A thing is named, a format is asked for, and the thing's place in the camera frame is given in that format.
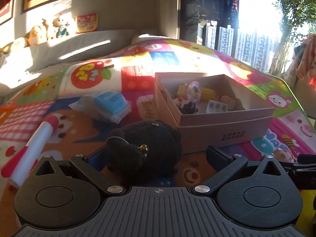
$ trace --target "cartoon apple print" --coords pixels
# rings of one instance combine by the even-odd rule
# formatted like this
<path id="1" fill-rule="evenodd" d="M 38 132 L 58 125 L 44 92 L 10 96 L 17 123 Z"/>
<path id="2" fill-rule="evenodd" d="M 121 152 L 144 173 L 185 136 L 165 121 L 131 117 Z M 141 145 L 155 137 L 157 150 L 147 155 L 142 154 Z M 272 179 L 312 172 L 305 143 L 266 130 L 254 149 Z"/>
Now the cartoon apple print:
<path id="1" fill-rule="evenodd" d="M 110 80 L 112 73 L 109 69 L 113 67 L 114 65 L 104 67 L 102 61 L 91 61 L 74 70 L 71 82 L 79 89 L 92 88 L 100 84 L 103 79 Z"/>
<path id="2" fill-rule="evenodd" d="M 15 152 L 16 152 L 15 147 L 10 146 L 9 148 L 7 148 L 7 151 L 5 152 L 5 156 L 11 157 Z"/>

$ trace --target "teddy bear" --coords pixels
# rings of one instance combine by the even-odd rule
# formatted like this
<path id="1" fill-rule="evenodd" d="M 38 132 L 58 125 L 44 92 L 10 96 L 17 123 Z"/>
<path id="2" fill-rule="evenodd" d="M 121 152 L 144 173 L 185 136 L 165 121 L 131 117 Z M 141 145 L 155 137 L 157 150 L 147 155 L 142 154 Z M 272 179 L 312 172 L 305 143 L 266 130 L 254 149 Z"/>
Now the teddy bear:
<path id="1" fill-rule="evenodd" d="M 55 23 L 58 26 L 57 37 L 76 34 L 76 23 L 69 13 L 61 14 Z"/>
<path id="2" fill-rule="evenodd" d="M 44 25 L 36 25 L 32 27 L 27 39 L 29 46 L 40 44 L 46 41 L 46 28 Z"/>
<path id="3" fill-rule="evenodd" d="M 56 38 L 58 28 L 53 25 L 53 20 L 52 19 L 43 19 L 43 25 L 46 28 L 47 40 L 51 40 L 53 38 Z"/>
<path id="4" fill-rule="evenodd" d="M 125 188 L 174 173 L 182 155 L 181 134 L 159 120 L 114 129 L 106 147 L 110 152 L 107 167 L 121 173 Z"/>

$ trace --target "wall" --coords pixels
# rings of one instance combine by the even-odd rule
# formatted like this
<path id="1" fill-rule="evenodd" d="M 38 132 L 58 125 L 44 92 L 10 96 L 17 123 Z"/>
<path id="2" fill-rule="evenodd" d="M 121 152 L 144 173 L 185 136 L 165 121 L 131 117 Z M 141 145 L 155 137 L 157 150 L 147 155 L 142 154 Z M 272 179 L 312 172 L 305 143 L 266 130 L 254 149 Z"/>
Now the wall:
<path id="1" fill-rule="evenodd" d="M 157 20 L 160 35 L 174 39 L 179 37 L 179 1 L 157 0 Z"/>
<path id="2" fill-rule="evenodd" d="M 47 16 L 72 12 L 72 16 L 98 13 L 98 30 L 156 29 L 156 0 L 58 0 L 26 13 L 23 0 L 15 0 L 14 18 L 0 26 L 0 47 L 24 36 Z"/>

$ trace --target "plastic bag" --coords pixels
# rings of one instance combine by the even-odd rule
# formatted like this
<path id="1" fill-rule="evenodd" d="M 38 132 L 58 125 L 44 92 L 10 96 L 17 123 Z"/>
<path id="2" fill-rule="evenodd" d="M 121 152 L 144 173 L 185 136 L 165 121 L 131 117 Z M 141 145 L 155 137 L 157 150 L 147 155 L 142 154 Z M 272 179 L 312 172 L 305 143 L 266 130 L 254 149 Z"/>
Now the plastic bag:
<path id="1" fill-rule="evenodd" d="M 69 107 L 96 120 L 116 124 L 132 111 L 124 96 L 112 91 L 84 95 L 77 102 L 69 104 Z"/>

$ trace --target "cardboard box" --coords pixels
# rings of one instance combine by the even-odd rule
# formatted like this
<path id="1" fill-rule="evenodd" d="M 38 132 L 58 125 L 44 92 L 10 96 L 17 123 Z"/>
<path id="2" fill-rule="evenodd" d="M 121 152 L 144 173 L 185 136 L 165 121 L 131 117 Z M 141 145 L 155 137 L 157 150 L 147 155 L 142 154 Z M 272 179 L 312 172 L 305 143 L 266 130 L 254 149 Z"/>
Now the cardboard box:
<path id="1" fill-rule="evenodd" d="M 239 111 L 183 115 L 172 100 L 178 86 L 198 81 L 213 89 L 217 96 L 240 99 Z M 200 152 L 209 145 L 224 147 L 263 137 L 273 119 L 274 107 L 257 94 L 225 76 L 206 73 L 156 73 L 154 99 L 160 119 L 178 129 L 183 153 Z M 200 111 L 206 111 L 199 104 Z"/>

